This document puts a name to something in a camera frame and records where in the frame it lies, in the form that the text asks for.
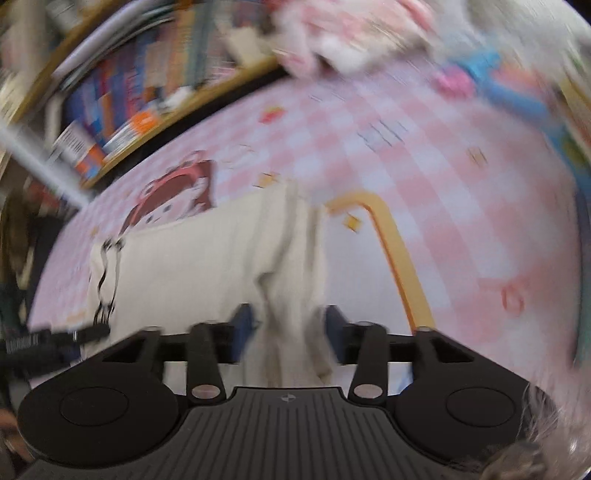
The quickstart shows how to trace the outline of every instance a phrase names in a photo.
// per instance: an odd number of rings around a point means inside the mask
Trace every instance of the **cartoon character print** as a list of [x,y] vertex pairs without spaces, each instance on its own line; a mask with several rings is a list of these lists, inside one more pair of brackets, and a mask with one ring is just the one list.
[[177,167],[148,183],[138,196],[119,234],[195,215],[212,205],[213,160],[203,150],[187,155]]

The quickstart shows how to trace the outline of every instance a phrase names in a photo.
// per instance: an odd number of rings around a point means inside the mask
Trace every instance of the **black strap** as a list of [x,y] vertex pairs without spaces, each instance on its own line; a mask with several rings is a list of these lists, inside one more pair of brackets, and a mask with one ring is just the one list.
[[[122,238],[119,238],[116,242],[113,241],[112,238],[108,238],[103,242],[100,247],[100,257],[103,261],[103,274],[100,277],[99,283],[96,286],[98,297],[99,297],[99,306],[96,308],[95,317],[93,319],[93,324],[97,323],[109,323],[109,319],[111,318],[111,313],[115,310],[115,296],[117,294],[117,286],[119,285],[119,264],[121,263],[121,250],[123,249],[124,241]],[[113,288],[113,296],[111,301],[105,302],[100,294],[100,290],[105,283],[107,278],[107,272],[109,268],[109,259],[107,257],[107,252],[115,248],[115,286]]]

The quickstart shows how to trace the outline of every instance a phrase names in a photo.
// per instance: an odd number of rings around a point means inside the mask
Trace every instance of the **stuffed toy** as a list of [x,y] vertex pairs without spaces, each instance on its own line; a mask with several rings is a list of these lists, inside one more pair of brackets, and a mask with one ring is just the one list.
[[422,0],[290,0],[272,14],[275,52],[292,75],[312,78],[320,59],[349,75],[422,43],[432,28]]

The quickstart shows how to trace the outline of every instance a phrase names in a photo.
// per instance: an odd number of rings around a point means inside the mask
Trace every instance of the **white pole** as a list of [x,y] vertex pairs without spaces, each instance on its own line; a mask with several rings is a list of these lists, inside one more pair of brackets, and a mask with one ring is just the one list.
[[24,129],[7,125],[2,118],[0,144],[40,182],[62,194],[72,205],[83,208],[92,200],[92,195],[80,188],[78,177],[68,166],[60,163],[47,164],[49,154]]

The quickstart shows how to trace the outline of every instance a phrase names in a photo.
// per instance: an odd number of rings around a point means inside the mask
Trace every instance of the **white towel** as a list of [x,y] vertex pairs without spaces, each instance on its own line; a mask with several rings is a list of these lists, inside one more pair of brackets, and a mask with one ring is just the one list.
[[[322,385],[331,370],[322,312],[323,208],[310,206],[294,183],[278,183],[160,227],[124,236],[111,335],[99,349],[147,326],[187,332],[200,322],[227,322],[250,303],[259,326],[241,367],[222,369],[227,388]],[[89,311],[105,271],[100,244],[91,253]],[[107,253],[101,287],[109,301],[116,252]],[[177,371],[165,382],[184,391]]]

